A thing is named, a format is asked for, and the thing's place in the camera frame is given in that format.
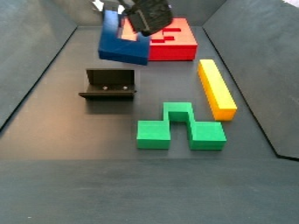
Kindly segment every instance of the blue block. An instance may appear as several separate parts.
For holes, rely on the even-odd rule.
[[[137,65],[146,65],[149,37],[137,33],[136,41],[117,37],[117,12],[105,10],[97,55],[102,60],[113,60]]]

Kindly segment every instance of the red block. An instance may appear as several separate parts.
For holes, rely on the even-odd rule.
[[[121,39],[136,40],[130,24],[125,20]],[[197,43],[185,18],[174,18],[172,23],[150,36],[148,60],[193,60]]]

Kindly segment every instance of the yellow block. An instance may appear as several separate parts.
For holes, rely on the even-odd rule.
[[[214,121],[230,121],[237,106],[212,59],[200,60],[198,76]]]

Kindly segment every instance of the black bracket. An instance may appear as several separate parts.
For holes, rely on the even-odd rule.
[[[78,95],[92,98],[133,98],[136,92],[134,70],[130,69],[86,69],[88,90]]]

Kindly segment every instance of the green l-shaped block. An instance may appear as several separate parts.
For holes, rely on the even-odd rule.
[[[170,122],[185,122],[190,150],[221,150],[226,138],[220,122],[196,122],[189,102],[165,102],[162,121],[137,122],[138,149],[169,149]]]

